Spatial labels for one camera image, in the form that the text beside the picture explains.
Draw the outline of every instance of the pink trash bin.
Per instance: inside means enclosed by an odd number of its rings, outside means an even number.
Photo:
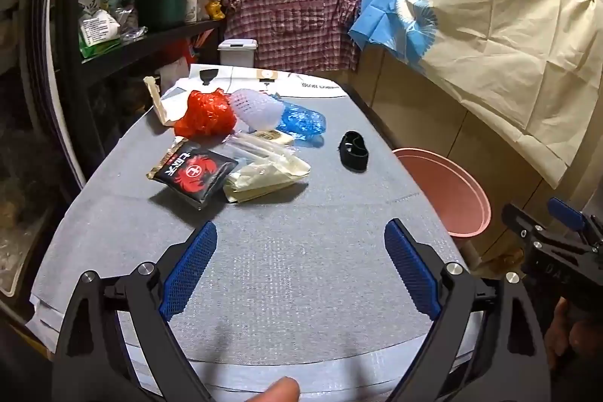
[[[471,174],[429,150],[397,149],[394,155],[424,192],[457,246],[486,229],[492,217],[490,202]]]

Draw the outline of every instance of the black snack bag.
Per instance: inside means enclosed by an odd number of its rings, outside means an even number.
[[[214,191],[222,188],[236,165],[235,160],[183,138],[174,143],[147,177],[167,184],[201,208]]]

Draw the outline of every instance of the white trash can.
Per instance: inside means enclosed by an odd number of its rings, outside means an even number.
[[[224,40],[218,45],[220,64],[223,66],[253,67],[257,40]]]

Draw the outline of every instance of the red plaid shirt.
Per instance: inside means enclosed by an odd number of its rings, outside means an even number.
[[[356,70],[360,49],[347,32],[360,0],[227,0],[225,39],[257,40],[261,69]]]

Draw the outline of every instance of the blue gripper pad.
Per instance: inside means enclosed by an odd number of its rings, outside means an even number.
[[[168,275],[164,283],[164,300],[159,306],[159,313],[166,322],[185,309],[217,243],[216,226],[207,222]]]
[[[385,249],[417,310],[435,321],[441,311],[438,283],[395,220],[385,226]]]
[[[574,210],[571,206],[561,201],[559,198],[551,198],[547,201],[546,207],[549,214],[559,220],[568,229],[574,232],[580,232],[584,229],[584,215]]]

